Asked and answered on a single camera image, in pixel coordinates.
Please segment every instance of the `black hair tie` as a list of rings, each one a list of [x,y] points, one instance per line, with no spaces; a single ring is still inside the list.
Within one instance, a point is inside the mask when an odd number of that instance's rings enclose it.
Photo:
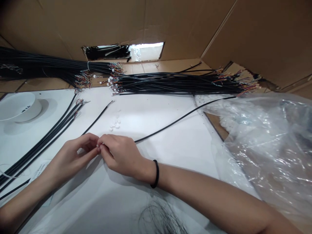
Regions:
[[[150,185],[152,187],[152,189],[157,187],[158,184],[158,179],[159,179],[159,167],[158,167],[158,163],[157,160],[153,160],[156,163],[156,180],[155,183],[153,185]]]

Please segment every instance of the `hand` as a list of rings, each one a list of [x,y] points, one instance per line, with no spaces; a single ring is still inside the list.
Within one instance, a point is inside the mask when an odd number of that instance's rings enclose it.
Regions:
[[[98,136],[87,133],[77,139],[66,141],[41,176],[50,178],[56,186],[68,181],[97,156],[98,139]],[[77,153],[80,148],[87,152],[81,157]]]
[[[155,163],[142,157],[132,138],[104,134],[97,142],[109,169],[148,183],[155,181]],[[147,171],[152,178],[147,178]]]

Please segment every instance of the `white table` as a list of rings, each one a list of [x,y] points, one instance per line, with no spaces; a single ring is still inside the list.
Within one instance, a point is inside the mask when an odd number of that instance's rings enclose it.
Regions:
[[[0,164],[7,164],[1,166],[2,171],[46,134],[74,96],[73,90],[33,93],[44,105],[38,117],[28,123],[0,123]],[[91,102],[81,109],[81,114],[63,135],[0,196],[30,178],[40,162],[53,158],[66,140],[79,137],[111,100],[115,102],[90,129],[91,133],[98,136],[104,133],[125,135],[136,140],[163,128],[195,108],[192,97],[111,97],[110,90],[105,87],[87,89],[78,98]],[[117,118],[121,122],[120,128],[109,131],[111,123]],[[218,178],[213,153],[223,150],[223,146],[213,132],[206,117],[194,112],[137,146],[147,158]],[[160,190],[156,191],[166,197],[190,233],[209,233],[211,227],[214,229],[208,219],[179,199]],[[98,156],[56,192],[51,204],[41,207],[21,233],[137,233],[137,220],[142,210],[150,201],[161,201],[162,198],[159,197],[161,196],[152,191],[149,185],[109,170]],[[6,201],[7,199],[0,201],[0,205]]]

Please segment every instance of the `white bowl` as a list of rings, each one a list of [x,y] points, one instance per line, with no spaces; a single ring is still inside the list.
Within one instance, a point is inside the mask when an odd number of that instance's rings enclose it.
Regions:
[[[33,93],[18,93],[0,101],[0,121],[24,122],[39,115],[41,103]]]

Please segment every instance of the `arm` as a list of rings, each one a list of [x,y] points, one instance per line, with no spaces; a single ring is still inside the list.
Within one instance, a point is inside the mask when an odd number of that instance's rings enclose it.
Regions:
[[[131,138],[103,135],[98,145],[110,169],[154,184],[155,162],[143,158]],[[265,202],[203,174],[159,163],[158,187],[183,200],[229,234],[301,233]]]
[[[86,166],[98,154],[97,140],[88,133],[67,141],[42,174],[0,208],[0,233],[14,233],[45,196]],[[80,148],[88,153],[79,157]]]

